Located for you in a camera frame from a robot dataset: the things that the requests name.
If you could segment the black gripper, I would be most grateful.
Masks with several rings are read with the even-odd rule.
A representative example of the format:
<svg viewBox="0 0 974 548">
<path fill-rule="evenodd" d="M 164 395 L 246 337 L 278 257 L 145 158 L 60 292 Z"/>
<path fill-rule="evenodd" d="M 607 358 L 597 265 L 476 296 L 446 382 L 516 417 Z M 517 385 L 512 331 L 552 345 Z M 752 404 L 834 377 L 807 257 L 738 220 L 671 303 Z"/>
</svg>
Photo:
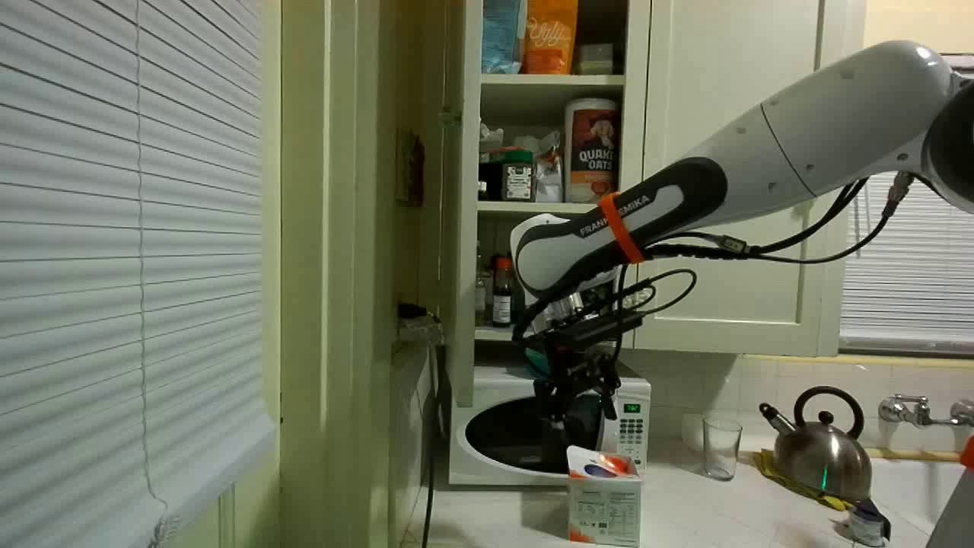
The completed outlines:
<svg viewBox="0 0 974 548">
<path fill-rule="evenodd" d="M 555 438 L 597 438 L 616 420 L 617 341 L 607 328 L 552 331 L 539 352 L 536 403 Z"/>
</svg>

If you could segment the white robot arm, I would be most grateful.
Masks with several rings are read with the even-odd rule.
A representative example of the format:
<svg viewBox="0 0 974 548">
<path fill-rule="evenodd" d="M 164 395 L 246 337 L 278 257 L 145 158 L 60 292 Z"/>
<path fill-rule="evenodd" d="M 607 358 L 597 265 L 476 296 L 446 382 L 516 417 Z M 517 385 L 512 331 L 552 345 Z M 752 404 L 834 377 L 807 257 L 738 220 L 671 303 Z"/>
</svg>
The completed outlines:
<svg viewBox="0 0 974 548">
<path fill-rule="evenodd" d="M 607 195 L 578 220 L 539 212 L 512 233 L 528 310 L 512 337 L 547 357 L 613 341 L 641 310 L 608 298 L 567 322 L 545 310 L 595 277 L 656 257 L 782 263 L 789 248 L 731 237 L 731 222 L 824 195 L 847 206 L 878 174 L 974 206 L 974 83 L 919 44 L 855 51 L 752 108 L 690 155 Z"/>
</svg>

